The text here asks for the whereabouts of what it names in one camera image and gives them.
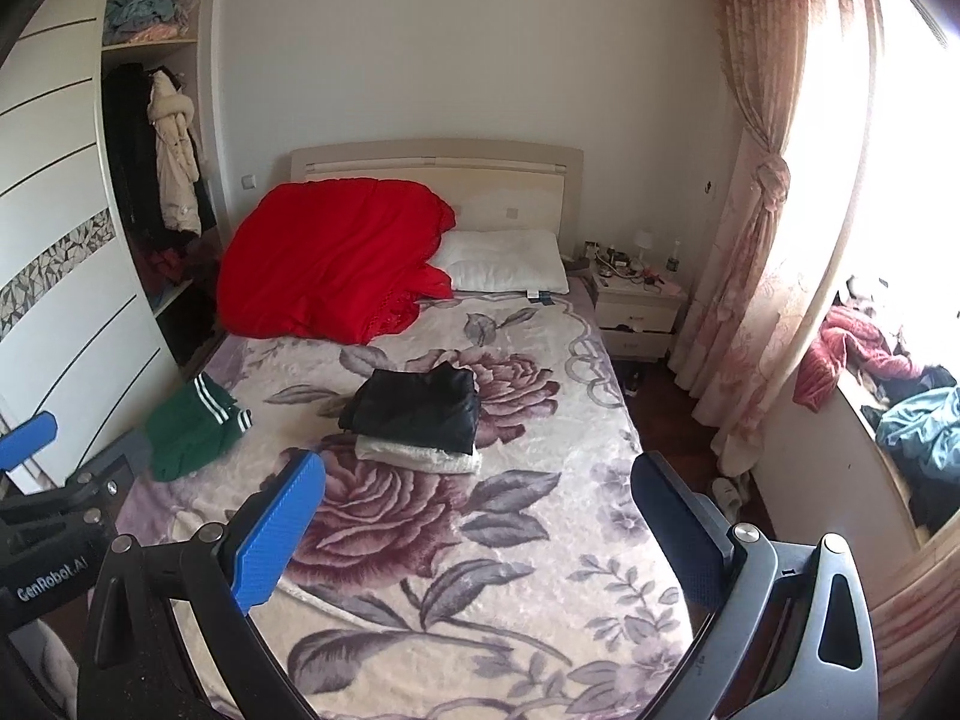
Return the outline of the white folded fleece garment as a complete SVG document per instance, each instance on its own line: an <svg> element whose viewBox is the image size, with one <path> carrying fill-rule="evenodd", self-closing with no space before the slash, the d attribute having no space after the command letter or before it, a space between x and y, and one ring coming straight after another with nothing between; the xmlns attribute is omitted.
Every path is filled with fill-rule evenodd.
<svg viewBox="0 0 960 720"><path fill-rule="evenodd" d="M482 468L482 456L477 450L470 454L458 454L366 436L356 438L355 455L358 460L379 461L412 472L433 475L478 475Z"/></svg>

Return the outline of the red quilt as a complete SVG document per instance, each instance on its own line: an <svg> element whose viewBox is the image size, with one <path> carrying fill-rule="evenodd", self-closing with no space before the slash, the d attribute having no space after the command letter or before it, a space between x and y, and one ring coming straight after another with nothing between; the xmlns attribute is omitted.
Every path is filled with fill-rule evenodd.
<svg viewBox="0 0 960 720"><path fill-rule="evenodd" d="M431 265L454 210L402 179L347 177L277 185L221 257L217 309L236 337L366 344L404 332L423 299L449 299Z"/></svg>

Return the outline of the beige hanging down coat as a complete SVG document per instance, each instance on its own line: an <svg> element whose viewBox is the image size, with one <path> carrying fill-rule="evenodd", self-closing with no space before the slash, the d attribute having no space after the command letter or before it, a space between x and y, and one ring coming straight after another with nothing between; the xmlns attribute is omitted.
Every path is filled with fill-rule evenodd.
<svg viewBox="0 0 960 720"><path fill-rule="evenodd" d="M166 229L202 234L195 184L199 165L190 137L195 107L172 83L164 70L151 73L151 91L146 115L156 135L156 176L160 210Z"/></svg>

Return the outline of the white slipper on floor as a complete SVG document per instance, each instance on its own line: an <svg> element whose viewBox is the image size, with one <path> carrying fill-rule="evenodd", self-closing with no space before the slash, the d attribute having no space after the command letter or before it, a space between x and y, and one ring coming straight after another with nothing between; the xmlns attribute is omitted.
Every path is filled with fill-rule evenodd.
<svg viewBox="0 0 960 720"><path fill-rule="evenodd" d="M718 476L711 481L711 497L727 522L731 525L742 522L752 499L748 476Z"/></svg>

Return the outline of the beige bed headboard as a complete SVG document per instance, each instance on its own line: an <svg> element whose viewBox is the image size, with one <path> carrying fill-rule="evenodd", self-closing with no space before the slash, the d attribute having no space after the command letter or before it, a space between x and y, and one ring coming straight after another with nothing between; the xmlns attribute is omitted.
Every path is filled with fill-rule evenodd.
<svg viewBox="0 0 960 720"><path fill-rule="evenodd" d="M565 255L578 243L583 171L579 149L485 138L404 138L290 153L293 182L334 177L418 182L451 205L462 231L546 229Z"/></svg>

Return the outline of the folded clothes on shelf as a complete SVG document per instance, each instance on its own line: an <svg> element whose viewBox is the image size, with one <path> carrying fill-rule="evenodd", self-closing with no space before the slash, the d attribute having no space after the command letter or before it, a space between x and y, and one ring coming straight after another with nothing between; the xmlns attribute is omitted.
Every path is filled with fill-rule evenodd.
<svg viewBox="0 0 960 720"><path fill-rule="evenodd" d="M189 37L200 0L107 0L103 44L164 43Z"/></svg>

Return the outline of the clothes pile on windowsill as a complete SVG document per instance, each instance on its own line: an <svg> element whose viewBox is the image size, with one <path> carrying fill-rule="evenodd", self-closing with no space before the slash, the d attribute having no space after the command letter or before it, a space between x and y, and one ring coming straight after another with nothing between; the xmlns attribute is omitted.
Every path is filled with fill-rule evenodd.
<svg viewBox="0 0 960 720"><path fill-rule="evenodd" d="M793 402L822 411L843 374L866 392L857 411L907 486L914 525L939 532L958 512L958 379L913 358L882 278L841 283L800 360Z"/></svg>

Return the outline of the black leather jacket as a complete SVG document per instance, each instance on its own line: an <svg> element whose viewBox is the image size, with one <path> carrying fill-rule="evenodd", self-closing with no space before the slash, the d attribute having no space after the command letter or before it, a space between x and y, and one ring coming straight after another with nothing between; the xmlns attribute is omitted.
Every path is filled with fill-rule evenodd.
<svg viewBox="0 0 960 720"><path fill-rule="evenodd" d="M355 436L471 454L478 421L473 372L443 362L427 372L374 371L343 408L338 427Z"/></svg>

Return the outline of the beige bedside nightstand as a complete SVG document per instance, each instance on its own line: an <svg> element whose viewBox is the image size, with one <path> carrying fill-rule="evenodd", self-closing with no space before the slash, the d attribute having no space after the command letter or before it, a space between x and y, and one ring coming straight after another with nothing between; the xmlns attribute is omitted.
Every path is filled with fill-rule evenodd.
<svg viewBox="0 0 960 720"><path fill-rule="evenodd" d="M624 278L594 262L596 323L612 359L656 362L675 340L675 325L686 293L672 281Z"/></svg>

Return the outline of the floral plush bed blanket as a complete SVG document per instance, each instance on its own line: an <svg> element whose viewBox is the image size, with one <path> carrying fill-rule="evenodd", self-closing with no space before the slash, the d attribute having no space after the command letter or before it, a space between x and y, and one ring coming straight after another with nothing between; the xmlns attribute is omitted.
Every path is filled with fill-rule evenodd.
<svg viewBox="0 0 960 720"><path fill-rule="evenodd" d="M480 466L368 460L338 426L374 372L472 372ZM208 374L252 413L220 460L142 478L142 543L224 520L308 449L324 500L252 613L324 718L631 718L692 640L682 590L630 489L636 433L581 289L430 302L366 346L226 340Z"/></svg>

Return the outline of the white pillow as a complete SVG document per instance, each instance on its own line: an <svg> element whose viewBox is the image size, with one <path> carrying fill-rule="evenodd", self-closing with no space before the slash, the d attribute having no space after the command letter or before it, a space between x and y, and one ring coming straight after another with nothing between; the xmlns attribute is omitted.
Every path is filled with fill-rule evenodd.
<svg viewBox="0 0 960 720"><path fill-rule="evenodd" d="M459 293L566 294L555 234L545 229L449 231L430 263Z"/></svg>

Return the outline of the green striped garment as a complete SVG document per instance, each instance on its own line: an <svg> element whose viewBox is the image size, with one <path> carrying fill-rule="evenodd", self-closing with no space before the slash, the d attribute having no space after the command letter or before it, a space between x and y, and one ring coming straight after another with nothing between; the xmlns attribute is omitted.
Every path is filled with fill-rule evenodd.
<svg viewBox="0 0 960 720"><path fill-rule="evenodd" d="M171 483L198 472L228 454L251 427L251 411L200 372L146 420L151 474L156 481Z"/></svg>

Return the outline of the pink floral curtain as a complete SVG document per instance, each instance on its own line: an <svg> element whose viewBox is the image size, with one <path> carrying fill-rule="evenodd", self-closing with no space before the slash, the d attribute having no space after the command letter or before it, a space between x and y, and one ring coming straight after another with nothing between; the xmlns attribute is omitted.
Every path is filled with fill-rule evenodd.
<svg viewBox="0 0 960 720"><path fill-rule="evenodd" d="M827 314L875 121L878 0L716 0L739 153L670 366L728 478Z"/></svg>

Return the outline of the white sliding wardrobe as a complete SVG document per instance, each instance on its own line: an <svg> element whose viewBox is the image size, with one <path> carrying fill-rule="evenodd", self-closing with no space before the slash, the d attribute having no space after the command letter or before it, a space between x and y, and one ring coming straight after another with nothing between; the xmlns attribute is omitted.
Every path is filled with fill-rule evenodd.
<svg viewBox="0 0 960 720"><path fill-rule="evenodd" d="M49 411L59 424L11 473L25 493L142 424L220 333L215 0L200 0L189 37L121 46L103 44L106 2L44 0L2 65L2 422ZM161 216L156 70L194 103L200 236Z"/></svg>

